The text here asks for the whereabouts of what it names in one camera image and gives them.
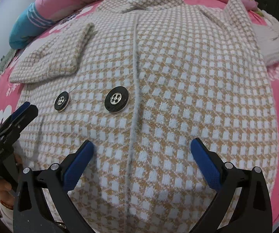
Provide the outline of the person's left hand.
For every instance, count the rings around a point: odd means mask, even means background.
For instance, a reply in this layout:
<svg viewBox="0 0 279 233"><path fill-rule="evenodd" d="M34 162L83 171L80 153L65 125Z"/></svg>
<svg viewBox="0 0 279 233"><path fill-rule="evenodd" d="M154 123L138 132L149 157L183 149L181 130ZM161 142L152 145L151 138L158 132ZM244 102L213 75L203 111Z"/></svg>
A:
<svg viewBox="0 0 279 233"><path fill-rule="evenodd" d="M0 204L7 209L13 210L15 198L10 193L11 190L11 184L4 179L0 179Z"/></svg>

